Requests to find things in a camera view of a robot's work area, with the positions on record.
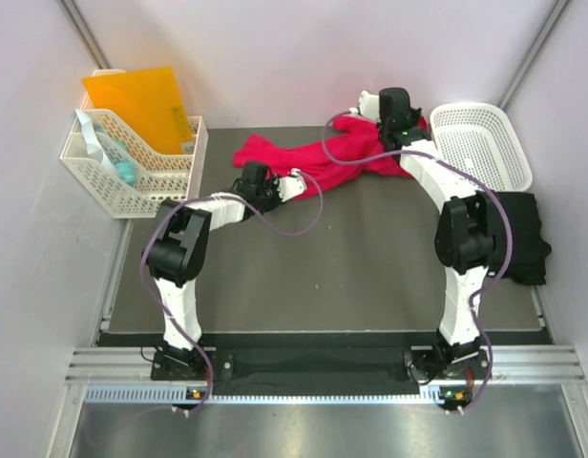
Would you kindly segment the red t shirt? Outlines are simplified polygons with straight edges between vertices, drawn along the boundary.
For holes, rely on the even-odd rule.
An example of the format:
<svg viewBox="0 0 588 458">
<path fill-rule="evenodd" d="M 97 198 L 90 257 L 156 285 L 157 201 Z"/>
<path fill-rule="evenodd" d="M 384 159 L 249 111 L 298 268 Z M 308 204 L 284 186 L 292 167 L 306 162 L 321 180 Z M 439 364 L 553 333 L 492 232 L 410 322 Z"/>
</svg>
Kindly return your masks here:
<svg viewBox="0 0 588 458">
<path fill-rule="evenodd" d="M 329 191 L 363 173 L 374 173 L 383 177 L 410 177 L 391 157 L 379 158 L 365 164 L 352 163 L 383 152 L 378 128 L 374 123 L 342 115 L 333 121 L 332 127 L 339 134 L 325 141 L 326 149 L 321 142 L 284 148 L 274 145 L 262 136 L 251 135 L 233 154 L 232 164 L 241 168 L 247 161 L 259 161 L 268 164 L 273 173 L 282 176 L 293 168 L 302 170 L 317 183 L 309 184 L 307 190 L 297 197 L 298 200 Z"/>
</svg>

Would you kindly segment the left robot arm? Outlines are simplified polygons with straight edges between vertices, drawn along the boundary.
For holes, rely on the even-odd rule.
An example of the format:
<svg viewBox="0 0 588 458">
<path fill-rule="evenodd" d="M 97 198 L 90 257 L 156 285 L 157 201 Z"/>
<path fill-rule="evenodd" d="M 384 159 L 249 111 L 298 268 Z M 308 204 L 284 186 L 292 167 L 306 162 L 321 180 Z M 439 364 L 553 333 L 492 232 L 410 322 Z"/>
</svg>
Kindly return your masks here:
<svg viewBox="0 0 588 458">
<path fill-rule="evenodd" d="M 162 343 L 153 359 L 153 380 L 194 380 L 207 367 L 203 353 L 194 344 L 202 336 L 196 282 L 205 262 L 210 233 L 243 222 L 255 213 L 270 212 L 305 190 L 300 170 L 293 169 L 282 176 L 272 173 L 265 163 L 251 161 L 225 191 L 195 198 L 182 206 L 174 200 L 159 205 L 156 239 L 143 252 L 164 317 Z"/>
</svg>

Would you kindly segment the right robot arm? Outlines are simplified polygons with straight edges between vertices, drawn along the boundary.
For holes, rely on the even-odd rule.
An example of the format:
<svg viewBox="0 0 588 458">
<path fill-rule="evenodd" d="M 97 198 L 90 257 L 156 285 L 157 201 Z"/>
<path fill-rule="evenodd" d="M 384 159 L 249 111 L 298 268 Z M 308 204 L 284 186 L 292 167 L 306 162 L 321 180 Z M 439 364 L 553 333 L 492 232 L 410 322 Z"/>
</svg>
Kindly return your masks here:
<svg viewBox="0 0 588 458">
<path fill-rule="evenodd" d="M 411 359 L 412 375 L 453 378 L 480 353 L 480 292 L 496 248 L 500 215 L 487 189 L 471 174 L 456 172 L 437 141 L 419 125 L 421 111 L 403 88 L 378 95 L 379 140 L 384 150 L 427 192 L 440 211 L 434 237 L 446 275 L 445 305 L 429 357 Z"/>
</svg>

